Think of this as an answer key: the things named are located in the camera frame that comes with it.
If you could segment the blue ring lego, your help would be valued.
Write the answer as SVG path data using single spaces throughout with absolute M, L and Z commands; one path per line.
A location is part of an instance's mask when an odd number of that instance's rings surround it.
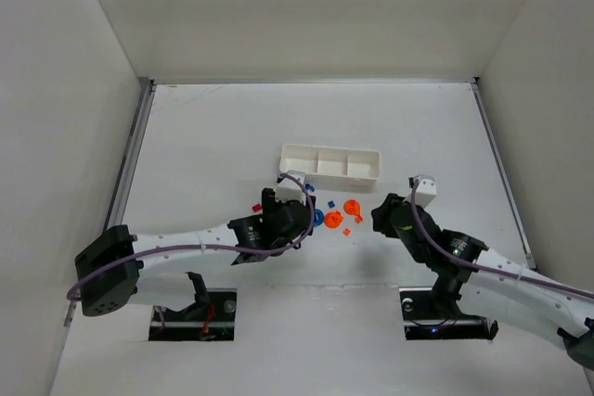
M 318 227 L 324 223 L 325 214 L 319 209 L 315 209 L 314 212 L 314 227 Z

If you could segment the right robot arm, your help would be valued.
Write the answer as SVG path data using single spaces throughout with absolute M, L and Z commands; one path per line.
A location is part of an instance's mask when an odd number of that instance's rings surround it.
M 436 273 L 421 300 L 403 295 L 409 323 L 480 320 L 538 336 L 577 364 L 593 367 L 593 297 L 512 262 L 467 234 L 440 228 L 420 206 L 394 193 L 371 212 L 374 231 L 399 240 L 412 259 Z

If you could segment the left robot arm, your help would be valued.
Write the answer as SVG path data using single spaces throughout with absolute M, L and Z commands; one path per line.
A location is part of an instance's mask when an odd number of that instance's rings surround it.
M 129 303 L 160 307 L 190 318 L 211 303 L 203 275 L 219 262 L 254 264 L 299 249 L 314 231 L 316 199 L 300 189 L 282 200 L 262 191 L 260 212 L 216 227 L 166 235 L 134 235 L 115 225 L 74 260 L 77 281 L 67 298 L 87 317 L 114 313 Z

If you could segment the orange round lego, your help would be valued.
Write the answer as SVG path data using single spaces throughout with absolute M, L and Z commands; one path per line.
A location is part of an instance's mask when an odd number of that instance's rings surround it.
M 343 221 L 343 216 L 339 211 L 330 211 L 324 217 L 324 224 L 326 227 L 335 229 L 338 228 Z
M 361 205 L 356 199 L 351 198 L 346 200 L 343 203 L 343 210 L 346 214 L 351 215 L 354 218 L 358 215 L 363 218 Z

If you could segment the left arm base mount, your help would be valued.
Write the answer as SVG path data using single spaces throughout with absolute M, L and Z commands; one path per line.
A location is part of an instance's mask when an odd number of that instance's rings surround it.
M 188 274 L 192 301 L 179 310 L 157 307 L 148 331 L 149 341 L 219 342 L 235 337 L 237 291 L 208 289 L 201 275 Z

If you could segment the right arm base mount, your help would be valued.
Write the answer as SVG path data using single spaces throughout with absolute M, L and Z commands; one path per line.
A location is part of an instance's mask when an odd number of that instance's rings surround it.
M 455 310 L 440 311 L 433 302 L 430 287 L 401 287 L 399 299 L 406 340 L 493 340 L 497 321 L 467 315 Z

